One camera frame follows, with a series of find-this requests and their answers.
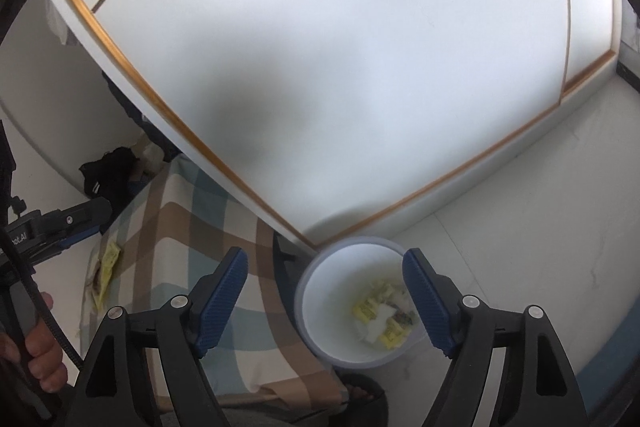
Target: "finger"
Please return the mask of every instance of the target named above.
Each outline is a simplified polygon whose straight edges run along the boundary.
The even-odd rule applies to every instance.
[[[20,351],[6,333],[0,333],[0,357],[9,362],[20,362]]]
[[[57,393],[66,384],[67,379],[66,366],[61,363],[51,375],[40,382],[40,386],[45,393]]]
[[[45,304],[47,305],[47,308],[53,309],[53,297],[49,295],[47,292],[40,292],[40,295],[42,295],[42,298],[44,299]]]
[[[47,325],[42,320],[39,320],[36,327],[29,332],[24,340],[24,345],[32,357],[39,357],[50,351],[53,346],[57,345],[57,342]]]
[[[29,371],[38,380],[48,378],[62,362],[62,349],[56,344],[44,355],[37,357],[29,362]]]

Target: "white bucket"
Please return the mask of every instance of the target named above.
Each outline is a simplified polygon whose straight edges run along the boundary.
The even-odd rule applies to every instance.
[[[396,359],[426,336],[422,323],[402,346],[384,351],[356,333],[353,305],[379,279],[402,281],[404,250],[378,237],[352,237],[321,252],[296,289],[296,322],[307,346],[338,367],[367,369]]]

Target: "plaid tablecloth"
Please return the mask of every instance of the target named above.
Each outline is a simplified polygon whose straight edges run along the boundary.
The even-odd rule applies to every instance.
[[[89,287],[111,241],[122,253],[99,314]],[[92,252],[82,302],[82,353],[110,307],[121,305],[128,312],[158,308],[213,272],[230,247],[248,254],[249,276],[218,347],[201,361],[220,403],[280,400],[292,409],[314,410],[343,402],[345,388],[287,318],[274,280],[273,229],[184,156],[137,195]],[[150,351],[158,404],[170,409],[158,352]]]

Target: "black cable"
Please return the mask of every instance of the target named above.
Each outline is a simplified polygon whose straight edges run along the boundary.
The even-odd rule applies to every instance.
[[[51,334],[58,341],[73,365],[75,365],[78,370],[81,370],[82,357],[78,354],[74,346],[72,346],[71,342],[69,342],[69,339],[66,337],[65,333],[63,333],[62,329],[60,329],[60,326],[47,307],[47,303],[44,301],[44,298],[42,298],[42,295],[40,295],[38,285],[36,285],[35,281],[31,277],[30,265],[20,256],[13,241],[9,237],[9,234],[7,234],[2,227],[0,227],[0,248],[4,251],[9,263],[11,263],[15,274],[20,278],[20,281],[33,302],[38,315],[47,325],[47,328],[49,328],[49,331],[51,331]]]

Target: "marble floor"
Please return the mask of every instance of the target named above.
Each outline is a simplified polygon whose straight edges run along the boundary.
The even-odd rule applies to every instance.
[[[545,309],[577,373],[640,294],[640,95],[612,79],[490,178],[393,238],[419,247],[462,293]],[[476,425],[487,425],[503,350]],[[369,371],[390,427],[422,425],[449,361],[428,340]]]

